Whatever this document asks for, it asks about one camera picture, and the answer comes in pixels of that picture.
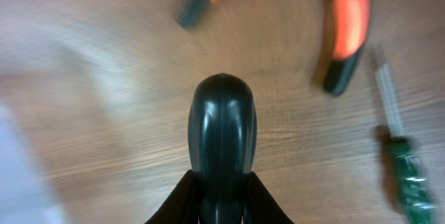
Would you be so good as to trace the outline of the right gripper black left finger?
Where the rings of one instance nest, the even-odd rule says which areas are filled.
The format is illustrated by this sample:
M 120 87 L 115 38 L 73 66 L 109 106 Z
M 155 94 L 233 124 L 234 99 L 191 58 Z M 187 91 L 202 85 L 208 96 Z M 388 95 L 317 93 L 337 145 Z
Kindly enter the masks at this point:
M 195 174 L 188 170 L 145 224 L 198 224 L 199 199 Z

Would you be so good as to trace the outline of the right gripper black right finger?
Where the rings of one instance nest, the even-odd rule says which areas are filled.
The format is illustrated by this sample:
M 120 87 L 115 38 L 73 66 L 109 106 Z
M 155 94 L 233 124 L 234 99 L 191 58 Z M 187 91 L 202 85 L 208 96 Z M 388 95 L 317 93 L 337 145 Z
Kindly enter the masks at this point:
M 249 174 L 245 188 L 243 221 L 246 224 L 293 224 L 254 172 Z

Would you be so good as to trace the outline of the black red screwdriver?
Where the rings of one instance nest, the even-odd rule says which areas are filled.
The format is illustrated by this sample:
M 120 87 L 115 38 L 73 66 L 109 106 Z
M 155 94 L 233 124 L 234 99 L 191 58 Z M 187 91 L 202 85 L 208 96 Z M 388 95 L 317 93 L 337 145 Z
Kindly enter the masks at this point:
M 242 79 L 215 74 L 195 89 L 188 151 L 201 223 L 241 223 L 257 142 L 253 95 Z

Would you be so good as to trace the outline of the clear plastic container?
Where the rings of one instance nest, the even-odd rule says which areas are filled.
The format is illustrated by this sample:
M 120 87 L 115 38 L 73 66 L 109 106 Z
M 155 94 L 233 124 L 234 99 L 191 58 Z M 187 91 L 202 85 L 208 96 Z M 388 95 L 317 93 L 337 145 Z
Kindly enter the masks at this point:
M 1 222 L 70 223 L 12 113 L 1 107 Z

